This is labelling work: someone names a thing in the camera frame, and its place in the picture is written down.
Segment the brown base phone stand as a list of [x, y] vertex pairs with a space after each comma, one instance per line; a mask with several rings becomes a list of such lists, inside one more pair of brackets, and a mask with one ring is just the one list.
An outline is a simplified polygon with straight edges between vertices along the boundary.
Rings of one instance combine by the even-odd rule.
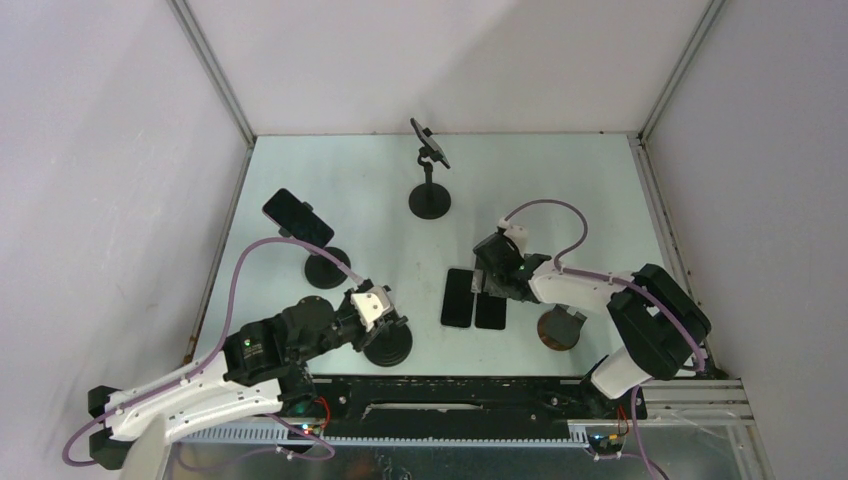
[[542, 314], [537, 322], [537, 335], [541, 342], [554, 351], [573, 349], [580, 340], [587, 317], [580, 311], [564, 305], [555, 305]]

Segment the left small circuit board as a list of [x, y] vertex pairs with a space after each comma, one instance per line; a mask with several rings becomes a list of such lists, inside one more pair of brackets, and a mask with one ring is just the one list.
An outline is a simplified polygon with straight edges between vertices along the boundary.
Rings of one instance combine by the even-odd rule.
[[286, 440], [288, 442], [314, 442], [321, 438], [319, 432], [315, 432], [309, 425], [297, 424], [287, 427]]

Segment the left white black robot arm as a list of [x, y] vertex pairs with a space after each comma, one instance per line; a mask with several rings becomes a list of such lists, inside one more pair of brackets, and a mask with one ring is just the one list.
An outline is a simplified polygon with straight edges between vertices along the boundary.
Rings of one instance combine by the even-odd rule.
[[361, 318], [347, 296], [339, 307], [317, 296], [229, 335], [208, 364], [197, 362], [144, 387], [119, 391], [98, 386], [88, 393], [88, 408], [102, 428], [88, 438], [92, 460], [107, 470], [123, 467], [148, 424], [165, 419], [165, 441], [249, 416], [306, 417], [318, 401], [308, 361], [345, 345], [382, 367], [396, 366], [410, 354], [413, 340], [406, 318], [392, 307], [362, 302], [374, 321]]

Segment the black front mounting rail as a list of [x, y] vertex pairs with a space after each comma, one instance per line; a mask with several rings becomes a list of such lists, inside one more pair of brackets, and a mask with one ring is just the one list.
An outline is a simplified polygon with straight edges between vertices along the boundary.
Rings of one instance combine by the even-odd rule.
[[642, 394], [609, 399], [561, 377], [319, 375], [285, 395], [287, 420], [339, 440], [567, 441], [580, 421], [647, 418]]

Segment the small circuit board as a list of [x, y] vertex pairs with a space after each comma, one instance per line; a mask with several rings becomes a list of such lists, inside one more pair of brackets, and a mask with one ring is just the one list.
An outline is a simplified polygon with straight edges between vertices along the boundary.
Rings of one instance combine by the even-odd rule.
[[309, 425], [297, 424], [287, 427], [286, 440], [288, 442], [314, 442], [321, 438], [319, 432], [315, 432]]
[[592, 435], [588, 439], [590, 454], [597, 459], [620, 458], [626, 443], [621, 434]]

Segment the teal blue phone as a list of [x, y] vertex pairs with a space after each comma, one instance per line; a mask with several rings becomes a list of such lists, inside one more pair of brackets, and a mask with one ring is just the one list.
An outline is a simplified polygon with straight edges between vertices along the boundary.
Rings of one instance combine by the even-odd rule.
[[450, 268], [447, 271], [440, 323], [446, 327], [469, 328], [472, 323], [475, 294], [472, 291], [473, 272]]

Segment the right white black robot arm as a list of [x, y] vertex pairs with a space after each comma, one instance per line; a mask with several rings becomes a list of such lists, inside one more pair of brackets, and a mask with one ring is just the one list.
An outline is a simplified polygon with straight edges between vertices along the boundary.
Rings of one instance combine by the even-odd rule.
[[687, 363], [697, 372], [707, 367], [702, 344], [711, 323], [658, 265], [620, 274], [567, 268], [554, 257], [524, 253], [505, 230], [486, 237], [473, 253], [487, 293], [609, 316], [623, 345], [587, 375], [581, 402], [593, 417], [610, 416], [623, 395], [649, 380], [671, 380]]

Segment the right small circuit board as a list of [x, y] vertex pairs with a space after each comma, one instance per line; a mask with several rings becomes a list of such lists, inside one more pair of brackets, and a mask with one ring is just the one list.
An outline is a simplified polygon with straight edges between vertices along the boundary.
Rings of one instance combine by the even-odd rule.
[[620, 458], [626, 443], [621, 434], [592, 435], [588, 439], [590, 454], [597, 459]]

